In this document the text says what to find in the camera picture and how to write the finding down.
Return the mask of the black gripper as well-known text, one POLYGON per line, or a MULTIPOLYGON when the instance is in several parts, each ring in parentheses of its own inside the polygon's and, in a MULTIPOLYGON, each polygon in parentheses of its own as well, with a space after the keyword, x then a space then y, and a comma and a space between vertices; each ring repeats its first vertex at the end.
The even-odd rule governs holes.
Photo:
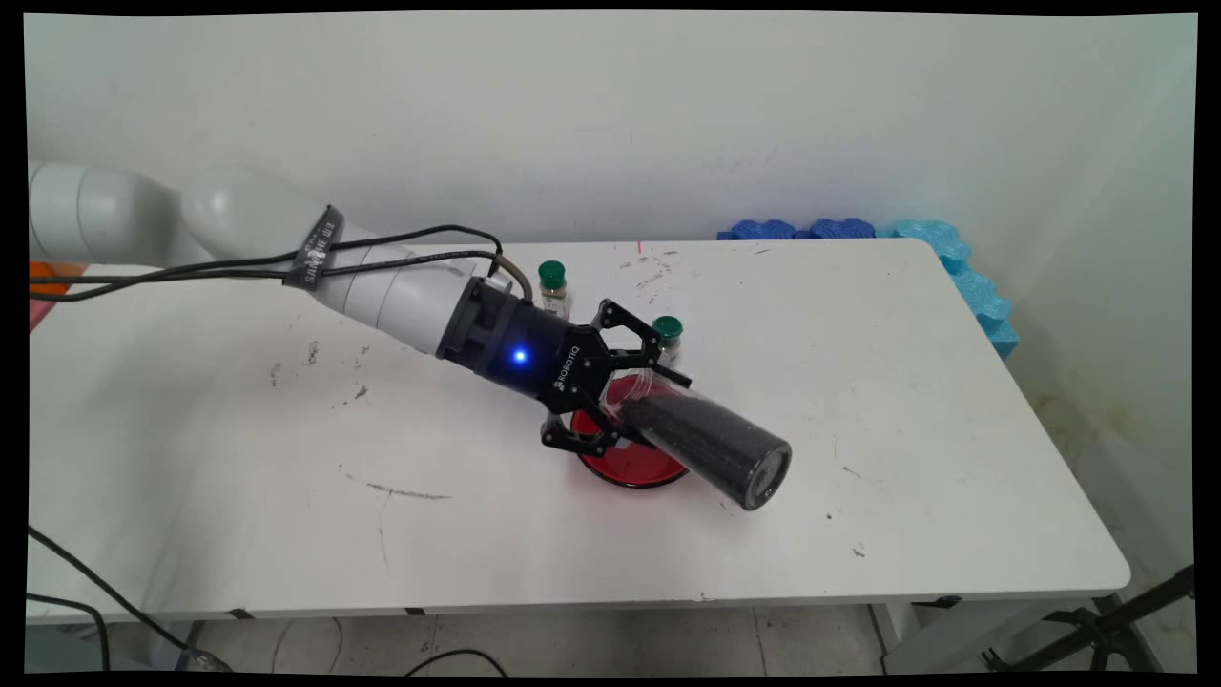
POLYGON ((578 433, 563 423, 560 414, 601 401, 615 371, 654 371, 684 388, 691 379, 662 362, 662 336, 610 299, 598 304, 591 325, 574 325, 549 310, 535 308, 510 293, 474 278, 440 340, 437 358, 469 369, 476 377, 510 388, 547 410, 538 434, 547 448, 575 455, 606 456, 610 448, 657 448, 636 427, 613 414, 593 408, 597 433, 578 433), (640 339, 635 349, 610 349, 603 329, 628 327, 640 339))

